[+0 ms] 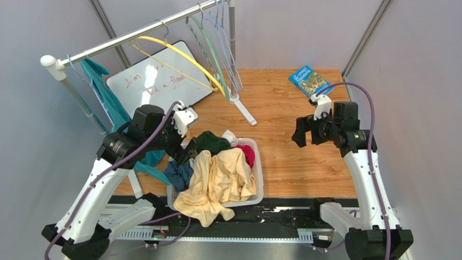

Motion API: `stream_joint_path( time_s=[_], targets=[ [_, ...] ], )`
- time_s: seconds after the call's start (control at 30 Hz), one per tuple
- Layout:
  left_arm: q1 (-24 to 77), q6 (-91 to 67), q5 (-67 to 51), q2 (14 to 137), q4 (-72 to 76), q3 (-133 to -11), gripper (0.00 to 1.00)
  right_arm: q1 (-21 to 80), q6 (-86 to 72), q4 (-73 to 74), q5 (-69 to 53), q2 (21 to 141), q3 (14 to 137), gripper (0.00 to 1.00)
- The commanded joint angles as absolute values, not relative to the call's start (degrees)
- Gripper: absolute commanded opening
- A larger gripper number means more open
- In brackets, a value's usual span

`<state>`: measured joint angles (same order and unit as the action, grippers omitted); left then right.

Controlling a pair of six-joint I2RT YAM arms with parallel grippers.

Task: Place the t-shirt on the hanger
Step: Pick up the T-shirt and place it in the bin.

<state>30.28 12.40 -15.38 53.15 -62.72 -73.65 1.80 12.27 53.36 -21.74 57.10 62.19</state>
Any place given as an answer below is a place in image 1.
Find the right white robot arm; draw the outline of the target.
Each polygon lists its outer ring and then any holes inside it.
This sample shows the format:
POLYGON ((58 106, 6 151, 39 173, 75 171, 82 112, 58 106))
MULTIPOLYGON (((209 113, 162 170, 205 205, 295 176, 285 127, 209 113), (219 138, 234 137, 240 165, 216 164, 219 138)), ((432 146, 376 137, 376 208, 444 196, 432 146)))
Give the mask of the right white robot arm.
POLYGON ((351 173, 360 217, 355 218, 332 198, 315 203, 316 218, 332 226, 344 239, 350 259, 400 259, 414 242, 409 229, 404 229, 389 203, 381 181, 377 146, 368 150, 371 132, 360 128, 355 102, 334 102, 333 108, 312 102, 315 113, 296 120, 292 140, 306 146, 306 133, 311 142, 320 145, 331 141, 339 149, 351 173))

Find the yellow plastic hanger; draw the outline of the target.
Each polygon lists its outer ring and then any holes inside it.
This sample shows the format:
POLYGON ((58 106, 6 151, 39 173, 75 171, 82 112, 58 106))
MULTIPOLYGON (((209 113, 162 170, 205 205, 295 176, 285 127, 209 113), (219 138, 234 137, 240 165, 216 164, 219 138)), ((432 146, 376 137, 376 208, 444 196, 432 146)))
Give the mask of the yellow plastic hanger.
POLYGON ((149 59, 154 66, 150 72, 160 73, 162 69, 167 68, 171 70, 169 76, 173 79, 162 81, 162 89, 170 87, 179 90, 180 83, 190 82, 203 94, 213 91, 229 100, 229 91, 223 88, 220 80, 214 76, 216 70, 207 69, 199 64, 185 42, 169 41, 165 35, 155 38, 152 33, 147 33, 129 40, 124 46, 140 52, 149 59))

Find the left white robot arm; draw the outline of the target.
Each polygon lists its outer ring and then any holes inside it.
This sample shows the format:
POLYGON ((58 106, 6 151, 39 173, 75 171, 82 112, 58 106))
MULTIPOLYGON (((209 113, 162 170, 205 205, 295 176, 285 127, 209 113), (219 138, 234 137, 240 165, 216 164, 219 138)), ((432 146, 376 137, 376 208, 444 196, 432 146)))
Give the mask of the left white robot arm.
POLYGON ((52 246, 60 246, 69 259, 99 259, 117 237, 137 225, 153 223, 161 204, 152 193, 109 217, 101 214, 119 184, 148 152, 165 151, 178 164, 185 164, 197 142, 192 139, 186 147, 182 142, 197 122, 194 109, 180 101, 168 110, 155 105, 138 107, 131 121, 103 139, 75 202, 57 223, 43 228, 42 236, 52 246))

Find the pale yellow t shirt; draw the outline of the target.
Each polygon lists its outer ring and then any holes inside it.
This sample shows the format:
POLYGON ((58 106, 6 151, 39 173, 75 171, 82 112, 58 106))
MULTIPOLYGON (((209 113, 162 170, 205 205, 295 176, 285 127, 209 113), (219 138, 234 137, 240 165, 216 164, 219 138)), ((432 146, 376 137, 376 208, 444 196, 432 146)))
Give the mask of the pale yellow t shirt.
POLYGON ((231 220, 235 213, 225 203, 247 201, 257 194, 255 176, 239 148, 212 156, 202 151, 196 158, 194 173, 187 190, 180 192, 174 208, 209 227, 217 216, 231 220))

